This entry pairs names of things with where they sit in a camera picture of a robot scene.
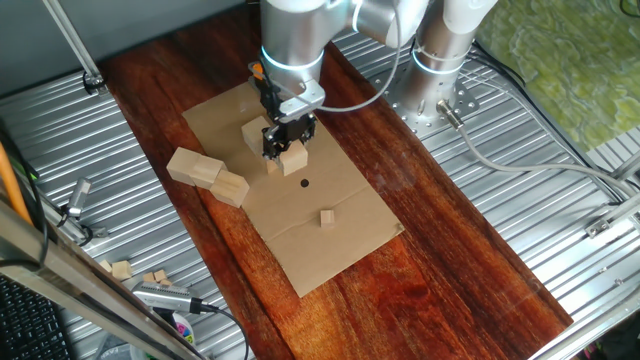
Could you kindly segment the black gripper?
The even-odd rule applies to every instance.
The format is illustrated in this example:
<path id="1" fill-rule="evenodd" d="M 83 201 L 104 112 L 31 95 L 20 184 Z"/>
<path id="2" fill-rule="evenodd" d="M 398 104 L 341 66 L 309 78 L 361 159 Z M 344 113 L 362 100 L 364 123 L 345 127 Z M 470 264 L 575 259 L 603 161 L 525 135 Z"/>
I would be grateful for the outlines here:
<path id="1" fill-rule="evenodd" d="M 282 152 L 282 146 L 296 140 L 300 140 L 307 148 L 316 134 L 316 120 L 313 113 L 308 113 L 287 123 L 275 121 L 273 125 L 262 130 L 262 156 L 268 160 L 276 160 Z"/>

